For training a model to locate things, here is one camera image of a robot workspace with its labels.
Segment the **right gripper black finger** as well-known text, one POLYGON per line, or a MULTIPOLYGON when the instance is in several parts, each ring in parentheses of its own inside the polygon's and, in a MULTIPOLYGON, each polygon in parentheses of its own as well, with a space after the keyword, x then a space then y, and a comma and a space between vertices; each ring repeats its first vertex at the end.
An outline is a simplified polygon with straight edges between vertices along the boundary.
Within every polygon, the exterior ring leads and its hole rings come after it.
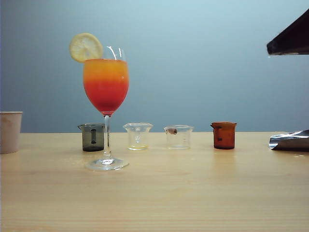
POLYGON ((309 54, 309 10, 267 44, 269 55, 309 54))

